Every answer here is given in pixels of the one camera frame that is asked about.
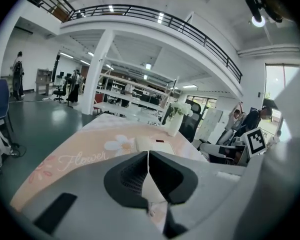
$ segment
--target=green floor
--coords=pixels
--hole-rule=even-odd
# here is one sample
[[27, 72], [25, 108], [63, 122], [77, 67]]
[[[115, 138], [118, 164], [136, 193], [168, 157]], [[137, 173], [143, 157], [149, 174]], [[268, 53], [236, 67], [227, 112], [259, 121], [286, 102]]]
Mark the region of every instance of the green floor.
[[20, 158], [9, 157], [2, 166], [0, 194], [5, 202], [10, 202], [21, 184], [53, 150], [94, 119], [55, 101], [36, 102], [42, 98], [29, 93], [25, 101], [9, 104], [15, 142], [25, 146], [26, 153]]

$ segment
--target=hair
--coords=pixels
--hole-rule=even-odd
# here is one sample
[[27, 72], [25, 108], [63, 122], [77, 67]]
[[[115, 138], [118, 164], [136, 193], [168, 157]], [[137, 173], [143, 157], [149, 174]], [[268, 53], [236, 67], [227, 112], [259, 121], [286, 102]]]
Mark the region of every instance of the hair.
[[271, 107], [269, 107], [269, 106], [264, 106], [263, 108], [262, 108], [262, 110], [266, 110], [266, 115], [267, 116], [272, 116], [272, 108]]

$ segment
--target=person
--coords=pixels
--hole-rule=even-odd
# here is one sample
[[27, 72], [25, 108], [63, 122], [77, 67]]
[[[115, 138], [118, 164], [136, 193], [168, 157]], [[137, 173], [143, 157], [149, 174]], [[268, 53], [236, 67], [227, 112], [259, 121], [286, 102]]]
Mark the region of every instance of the person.
[[267, 147], [267, 148], [270, 148], [271, 146], [273, 146], [273, 145], [279, 143], [279, 142], [280, 142], [280, 136], [281, 136], [281, 130], [278, 130], [278, 131], [276, 132], [276, 134], [275, 134], [274, 136], [272, 136], [272, 137], [269, 139], [269, 141], [268, 141], [266, 147]]
[[251, 111], [242, 123], [242, 127], [236, 131], [233, 138], [241, 137], [242, 134], [249, 132], [258, 127], [261, 119], [269, 120], [272, 116], [272, 108], [264, 106], [261, 110]]
[[240, 116], [240, 114], [242, 113], [242, 102], [239, 102], [234, 108], [233, 110], [229, 113], [229, 120], [228, 123], [226, 124], [226, 126], [224, 127], [224, 131], [221, 134], [220, 138], [217, 140], [216, 144], [218, 144], [218, 142], [220, 141], [220, 139], [228, 132], [231, 130], [232, 126], [234, 126], [235, 122], [237, 121], [238, 117]]
[[[134, 83], [137, 83], [137, 80], [135, 80], [135, 79], [132, 79], [131, 81]], [[122, 94], [132, 97], [132, 93], [134, 92], [134, 89], [135, 89], [135, 87], [132, 84], [127, 83], [127, 85], [124, 87], [124, 93], [122, 93]], [[121, 107], [127, 108], [129, 106], [129, 103], [130, 103], [129, 100], [122, 99]]]
[[25, 73], [22, 66], [22, 55], [22, 51], [19, 51], [13, 66], [10, 67], [12, 69], [13, 96], [16, 100], [20, 100], [25, 96], [23, 87], [23, 75]]
[[71, 77], [71, 92], [69, 94], [69, 97], [66, 100], [69, 100], [70, 102], [78, 102], [78, 95], [79, 95], [79, 88], [81, 84], [81, 77], [80, 77], [80, 71], [79, 69], [76, 69], [73, 72], [73, 75]]

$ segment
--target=blue chair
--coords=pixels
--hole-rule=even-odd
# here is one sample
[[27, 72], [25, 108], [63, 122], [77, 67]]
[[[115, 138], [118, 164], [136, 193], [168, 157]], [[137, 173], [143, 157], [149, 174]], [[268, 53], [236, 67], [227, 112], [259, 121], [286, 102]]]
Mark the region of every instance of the blue chair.
[[11, 136], [9, 133], [9, 129], [8, 129], [8, 124], [7, 124], [7, 118], [8, 121], [10, 123], [10, 127], [11, 130], [13, 130], [12, 128], [12, 124], [11, 124], [11, 120], [10, 120], [10, 116], [9, 116], [9, 88], [8, 88], [8, 83], [5, 79], [0, 79], [0, 120], [3, 119], [6, 129], [7, 129], [7, 133], [8, 133], [8, 138], [9, 141], [11, 142]]

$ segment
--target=ceiling pipe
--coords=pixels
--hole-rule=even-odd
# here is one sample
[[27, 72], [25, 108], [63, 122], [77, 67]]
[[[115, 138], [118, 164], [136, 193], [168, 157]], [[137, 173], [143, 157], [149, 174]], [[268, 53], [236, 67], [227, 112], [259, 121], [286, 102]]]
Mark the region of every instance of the ceiling pipe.
[[276, 44], [259, 48], [238, 51], [239, 57], [264, 56], [279, 53], [300, 53], [300, 45], [296, 44]]

